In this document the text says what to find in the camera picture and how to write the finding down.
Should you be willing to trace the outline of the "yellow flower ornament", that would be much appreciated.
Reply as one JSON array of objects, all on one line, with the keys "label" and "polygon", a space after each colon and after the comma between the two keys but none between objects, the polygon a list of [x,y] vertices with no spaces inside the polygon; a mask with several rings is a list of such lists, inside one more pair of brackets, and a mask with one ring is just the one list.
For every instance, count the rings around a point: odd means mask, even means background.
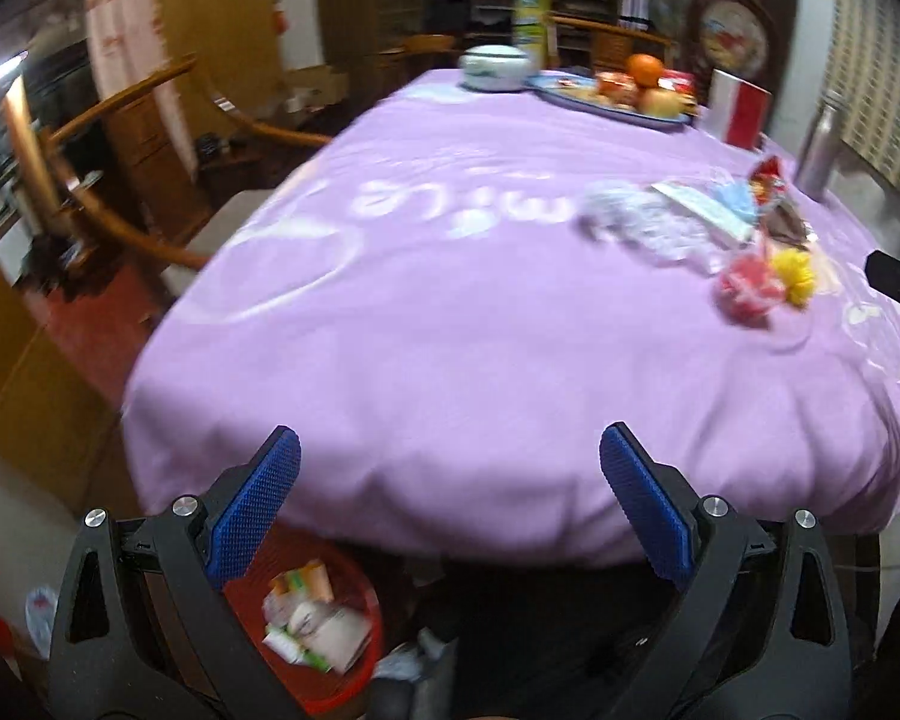
[{"label": "yellow flower ornament", "polygon": [[816,291],[811,255],[802,249],[777,250],[770,265],[785,289],[785,299],[797,309],[805,309]]}]

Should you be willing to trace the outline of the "yellow green carton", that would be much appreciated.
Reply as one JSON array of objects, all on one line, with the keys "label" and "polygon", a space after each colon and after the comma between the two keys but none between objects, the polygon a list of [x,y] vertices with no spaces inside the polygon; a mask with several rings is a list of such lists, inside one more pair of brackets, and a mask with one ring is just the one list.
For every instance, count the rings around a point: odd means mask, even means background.
[{"label": "yellow green carton", "polygon": [[275,595],[301,596],[305,600],[333,603],[334,593],[328,571],[321,559],[312,559],[299,569],[281,572],[271,580]]}]

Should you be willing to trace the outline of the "blue face mask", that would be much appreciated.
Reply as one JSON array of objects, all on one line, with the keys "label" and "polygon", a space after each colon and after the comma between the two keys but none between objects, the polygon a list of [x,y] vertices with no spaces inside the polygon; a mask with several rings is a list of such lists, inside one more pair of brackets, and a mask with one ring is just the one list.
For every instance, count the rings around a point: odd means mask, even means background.
[{"label": "blue face mask", "polygon": [[743,223],[754,226],[758,222],[758,200],[746,179],[713,184],[712,193],[720,205],[731,211]]}]

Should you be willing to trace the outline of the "clear plastic bag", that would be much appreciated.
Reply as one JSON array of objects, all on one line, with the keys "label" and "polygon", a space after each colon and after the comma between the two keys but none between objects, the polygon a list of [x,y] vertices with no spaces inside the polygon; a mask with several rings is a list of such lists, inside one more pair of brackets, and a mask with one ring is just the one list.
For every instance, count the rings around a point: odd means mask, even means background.
[{"label": "clear plastic bag", "polygon": [[578,227],[595,242],[622,245],[656,266],[689,266],[715,277],[730,254],[702,221],[653,188],[622,181],[585,185]]}]

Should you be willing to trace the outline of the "red trash bin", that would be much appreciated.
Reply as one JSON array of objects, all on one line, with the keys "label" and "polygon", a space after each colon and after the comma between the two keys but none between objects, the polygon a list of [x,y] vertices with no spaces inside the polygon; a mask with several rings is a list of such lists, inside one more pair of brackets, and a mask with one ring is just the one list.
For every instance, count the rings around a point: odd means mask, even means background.
[{"label": "red trash bin", "polygon": [[308,715],[356,718],[383,650],[379,600],[336,546],[272,525],[227,603],[271,671]]}]

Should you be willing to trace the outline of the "steel water bottle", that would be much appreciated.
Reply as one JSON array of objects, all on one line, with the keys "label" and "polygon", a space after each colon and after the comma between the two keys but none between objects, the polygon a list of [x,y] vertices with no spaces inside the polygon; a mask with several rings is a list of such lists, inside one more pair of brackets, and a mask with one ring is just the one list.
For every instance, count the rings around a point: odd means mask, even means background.
[{"label": "steel water bottle", "polygon": [[821,96],[813,122],[806,132],[792,184],[815,202],[822,202],[832,168],[841,149],[847,121],[847,103],[841,93],[828,89]]}]

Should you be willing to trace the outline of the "red white box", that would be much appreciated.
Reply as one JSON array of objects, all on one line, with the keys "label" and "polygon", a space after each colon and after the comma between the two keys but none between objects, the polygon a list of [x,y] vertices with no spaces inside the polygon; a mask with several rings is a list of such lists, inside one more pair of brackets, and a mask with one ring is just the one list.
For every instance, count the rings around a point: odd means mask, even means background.
[{"label": "red white box", "polygon": [[697,126],[725,145],[752,151],[761,141],[770,103],[767,89],[716,68]]}]

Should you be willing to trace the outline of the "red snack packet on plate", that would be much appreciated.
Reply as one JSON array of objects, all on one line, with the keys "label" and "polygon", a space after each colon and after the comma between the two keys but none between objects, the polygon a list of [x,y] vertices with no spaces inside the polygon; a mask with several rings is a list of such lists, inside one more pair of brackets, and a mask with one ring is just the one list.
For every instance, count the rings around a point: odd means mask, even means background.
[{"label": "red snack packet on plate", "polygon": [[676,94],[683,103],[694,106],[697,101],[696,80],[687,71],[667,68],[658,78],[658,86]]}]

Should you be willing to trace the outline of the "yellow apple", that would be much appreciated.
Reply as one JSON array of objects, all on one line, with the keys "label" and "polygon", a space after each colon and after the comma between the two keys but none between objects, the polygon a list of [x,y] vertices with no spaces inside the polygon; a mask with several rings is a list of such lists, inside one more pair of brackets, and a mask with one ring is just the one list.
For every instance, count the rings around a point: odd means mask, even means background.
[{"label": "yellow apple", "polygon": [[679,119],[685,114],[685,103],[683,96],[673,89],[647,86],[640,91],[637,110],[657,119]]}]

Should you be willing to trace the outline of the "round embroidered screen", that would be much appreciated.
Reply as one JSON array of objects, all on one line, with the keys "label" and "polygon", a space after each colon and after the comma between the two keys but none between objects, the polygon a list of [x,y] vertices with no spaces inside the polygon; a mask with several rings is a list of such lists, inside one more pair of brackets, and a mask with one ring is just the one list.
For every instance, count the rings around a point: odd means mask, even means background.
[{"label": "round embroidered screen", "polygon": [[681,62],[702,93],[715,70],[769,88],[775,52],[777,32],[758,0],[689,0]]}]

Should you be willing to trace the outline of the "orange fruit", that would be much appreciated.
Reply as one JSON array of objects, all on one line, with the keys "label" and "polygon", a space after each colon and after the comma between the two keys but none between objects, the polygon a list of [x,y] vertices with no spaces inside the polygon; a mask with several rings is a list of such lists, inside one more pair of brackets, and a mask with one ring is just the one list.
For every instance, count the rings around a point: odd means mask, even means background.
[{"label": "orange fruit", "polygon": [[632,54],[626,62],[626,73],[641,88],[656,88],[665,70],[665,62],[655,55]]}]

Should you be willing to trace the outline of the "netted red apple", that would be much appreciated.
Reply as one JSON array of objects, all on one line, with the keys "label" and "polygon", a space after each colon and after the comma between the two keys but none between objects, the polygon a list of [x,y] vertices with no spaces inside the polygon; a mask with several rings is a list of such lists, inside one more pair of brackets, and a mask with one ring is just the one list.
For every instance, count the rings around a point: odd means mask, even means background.
[{"label": "netted red apple", "polygon": [[601,104],[635,109],[640,96],[640,86],[622,71],[600,71],[595,76],[596,94]]}]

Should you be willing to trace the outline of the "blue fruit plate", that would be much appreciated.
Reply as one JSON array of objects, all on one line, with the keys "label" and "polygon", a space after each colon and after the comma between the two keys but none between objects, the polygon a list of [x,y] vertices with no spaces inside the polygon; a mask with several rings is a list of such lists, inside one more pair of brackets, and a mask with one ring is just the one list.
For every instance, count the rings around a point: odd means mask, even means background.
[{"label": "blue fruit plate", "polygon": [[583,76],[548,70],[526,82],[544,101],[610,121],[671,132],[692,122],[694,107],[686,96],[666,86],[644,86],[622,71]]}]

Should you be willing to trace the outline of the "wooden chair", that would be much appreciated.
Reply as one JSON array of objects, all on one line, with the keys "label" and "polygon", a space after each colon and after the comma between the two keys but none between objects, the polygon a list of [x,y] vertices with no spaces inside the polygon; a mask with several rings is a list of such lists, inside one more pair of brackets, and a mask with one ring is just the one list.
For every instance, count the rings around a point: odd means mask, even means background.
[{"label": "wooden chair", "polygon": [[222,206],[176,153],[160,114],[160,91],[185,78],[240,140],[289,149],[323,148],[328,135],[299,132],[251,117],[217,91],[188,54],[57,127],[40,125],[18,71],[1,99],[17,171],[37,216],[35,280],[68,296],[98,293],[128,255],[154,278],[194,275],[211,252],[194,239],[221,219]]}]

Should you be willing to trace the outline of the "purple Smile tablecloth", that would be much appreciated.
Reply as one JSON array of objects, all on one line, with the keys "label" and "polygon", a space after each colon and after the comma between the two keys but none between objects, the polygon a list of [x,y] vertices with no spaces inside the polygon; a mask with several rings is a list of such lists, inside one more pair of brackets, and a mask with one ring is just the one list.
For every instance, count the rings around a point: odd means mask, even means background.
[{"label": "purple Smile tablecloth", "polygon": [[694,128],[421,76],[274,190],[142,349],[121,422],[144,511],[287,426],[295,527],[419,556],[628,561],[598,461],[621,421],[738,511],[883,528],[900,511],[900,307],[866,286],[875,243],[852,213],[802,201],[820,291],[751,328],[696,266],[580,224],[596,181],[752,166]]}]

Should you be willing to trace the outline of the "yellow green tall box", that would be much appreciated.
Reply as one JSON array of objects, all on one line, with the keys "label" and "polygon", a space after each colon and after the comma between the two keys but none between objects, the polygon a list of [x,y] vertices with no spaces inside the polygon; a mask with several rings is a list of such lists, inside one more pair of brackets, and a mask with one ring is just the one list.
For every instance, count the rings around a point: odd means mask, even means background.
[{"label": "yellow green tall box", "polygon": [[546,67],[548,60],[548,27],[546,18],[551,0],[514,0],[512,41],[523,50],[536,70]]}]

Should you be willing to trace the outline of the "white ceramic jar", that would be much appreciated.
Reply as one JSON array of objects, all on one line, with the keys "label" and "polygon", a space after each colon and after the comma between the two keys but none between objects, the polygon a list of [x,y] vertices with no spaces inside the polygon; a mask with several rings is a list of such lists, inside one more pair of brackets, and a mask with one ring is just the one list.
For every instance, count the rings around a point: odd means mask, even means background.
[{"label": "white ceramic jar", "polygon": [[459,59],[461,84],[481,93],[514,93],[536,73],[532,57],[514,46],[476,46]]}]

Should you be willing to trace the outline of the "patterned curtain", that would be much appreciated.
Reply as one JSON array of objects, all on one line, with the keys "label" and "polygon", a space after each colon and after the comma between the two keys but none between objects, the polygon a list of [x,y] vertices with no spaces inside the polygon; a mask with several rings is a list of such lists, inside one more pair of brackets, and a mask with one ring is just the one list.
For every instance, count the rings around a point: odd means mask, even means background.
[{"label": "patterned curtain", "polygon": [[86,34],[100,99],[172,63],[159,0],[86,0]]}]

